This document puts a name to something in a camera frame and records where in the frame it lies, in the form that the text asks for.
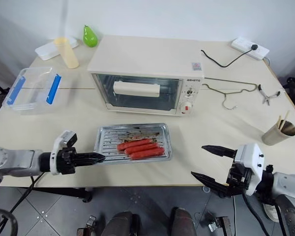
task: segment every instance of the wire hanger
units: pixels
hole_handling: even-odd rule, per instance
[[[231,108],[228,108],[228,107],[226,107],[226,106],[224,105],[224,103],[225,103],[225,101],[226,101],[226,98],[227,98],[227,95],[229,95],[229,94],[235,94],[235,93],[241,93],[241,92],[243,92],[243,91],[253,92],[253,91],[255,91],[255,90],[257,89],[257,87],[258,87],[257,84],[247,83],[247,82],[240,82],[240,81],[234,81],[234,80],[221,80],[221,79],[214,79],[214,78],[208,78],[208,77],[205,77],[205,79],[207,79],[207,80],[218,80],[218,81],[231,82],[231,83],[244,84],[244,85],[254,85],[254,86],[255,86],[255,88],[254,88],[253,90],[248,90],[248,89],[243,88],[243,89],[242,89],[241,91],[239,91],[239,92],[222,92],[222,91],[220,91],[220,90],[217,90],[217,89],[211,88],[208,84],[202,84],[202,85],[207,86],[208,89],[213,90],[213,91],[215,91],[215,92],[218,92],[218,93],[221,93],[221,94],[224,95],[224,100],[223,100],[223,102],[222,102],[222,106],[223,106],[225,109],[227,109],[227,110],[234,110],[234,109],[236,109],[236,108],[238,107],[238,106],[233,106],[233,107],[231,107]]]

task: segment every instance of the floor tile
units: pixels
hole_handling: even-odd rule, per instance
[[[0,208],[11,210],[20,197],[21,193],[17,188],[0,187]],[[26,200],[15,209],[13,215],[18,221],[18,235],[20,236],[26,235],[40,218],[37,211]],[[8,222],[0,236],[9,236],[10,231],[11,225]]]
[[[282,233],[279,223],[274,224],[272,236],[283,236],[283,233]]]
[[[274,227],[274,222],[268,219],[264,212],[263,206],[260,202],[257,202],[254,196],[248,197],[253,209],[260,216],[262,222],[265,225],[267,232],[271,235]],[[237,209],[237,232],[238,235],[251,235],[261,236],[264,235],[258,221],[251,214],[247,208],[242,196],[236,196],[236,209]]]
[[[26,189],[24,188],[18,189],[21,193],[24,193],[26,191]],[[61,195],[58,194],[45,193],[41,191],[31,191],[26,199],[39,212],[39,214],[43,215],[60,197]]]
[[[39,220],[26,236],[59,236],[45,220]]]
[[[194,221],[201,218],[210,197],[210,193],[203,192],[199,186],[128,187],[125,190],[146,207],[153,208],[151,211],[159,212],[159,217],[169,218],[174,207],[182,207]]]
[[[122,188],[96,188],[89,203],[61,196],[47,212],[45,220],[61,236],[75,235],[78,228],[85,226],[90,215],[101,219],[105,225],[115,214],[128,210],[132,203],[130,198]]]
[[[242,196],[235,196],[236,200],[236,225],[237,225],[237,235],[247,235],[247,236],[262,236],[264,235],[258,221],[251,214],[246,204],[243,201]],[[248,197],[249,202],[251,202],[252,207],[261,217],[268,233],[271,235],[274,222],[267,219],[261,204],[255,199],[255,197]],[[218,229],[215,232],[211,232],[208,228],[209,221],[206,219],[207,212],[218,216],[228,216],[231,222],[231,230],[234,234],[234,207],[232,198],[220,198],[216,194],[212,193],[208,205],[204,211],[204,214],[197,226],[197,233],[201,236],[223,236],[222,229]]]
[[[151,211],[142,203],[135,201],[129,208],[133,214],[138,214],[141,220],[140,235],[142,236],[166,236],[167,227],[159,220],[157,212]]]

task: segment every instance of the white table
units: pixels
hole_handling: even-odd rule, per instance
[[[228,63],[239,55],[225,42],[202,42],[202,45],[220,63]],[[295,125],[295,107],[263,61],[243,56],[228,68],[220,68],[205,58],[203,62],[206,77],[262,84],[268,94],[280,90],[281,96],[272,99],[270,106],[262,104],[263,97],[256,90],[231,95],[226,104],[238,105],[238,108],[229,111],[221,106],[223,95],[203,87],[191,116],[170,117],[107,111],[92,76],[86,71],[94,49],[80,45],[74,51],[80,62],[76,69],[67,69],[60,56],[48,61],[34,60],[31,66],[53,66],[62,75],[56,99],[65,99],[65,105],[52,113],[30,116],[1,108],[0,147],[51,151],[55,138],[63,130],[70,129],[78,136],[77,152],[91,152],[100,126],[165,122],[174,156],[171,161],[164,162],[79,167],[73,175],[52,176],[48,173],[36,187],[200,184],[190,171],[225,183],[232,159],[210,154],[201,149],[203,145],[237,149],[241,144],[258,143],[265,153],[266,164],[273,164],[275,171],[295,174],[295,137],[274,146],[261,141],[262,134],[287,110],[291,111],[289,121]],[[243,88],[243,85],[225,82],[205,83],[227,91]],[[28,177],[4,177],[1,183],[1,186],[29,185]]]

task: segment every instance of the power strip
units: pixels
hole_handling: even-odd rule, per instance
[[[231,46],[245,53],[251,49],[251,46],[253,44],[256,44],[256,43],[251,42],[245,38],[239,37],[232,42]],[[260,46],[259,44],[257,45],[258,45],[258,48],[254,51],[247,53],[247,55],[251,56],[254,59],[262,60],[269,53],[270,50]]]

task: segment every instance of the metal grill tray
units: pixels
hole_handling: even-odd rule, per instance
[[[118,144],[140,139],[154,139],[164,148],[164,155],[132,161],[123,151],[117,150]],[[94,152],[106,156],[97,165],[169,161],[173,156],[168,127],[164,123],[102,126],[98,129]]]

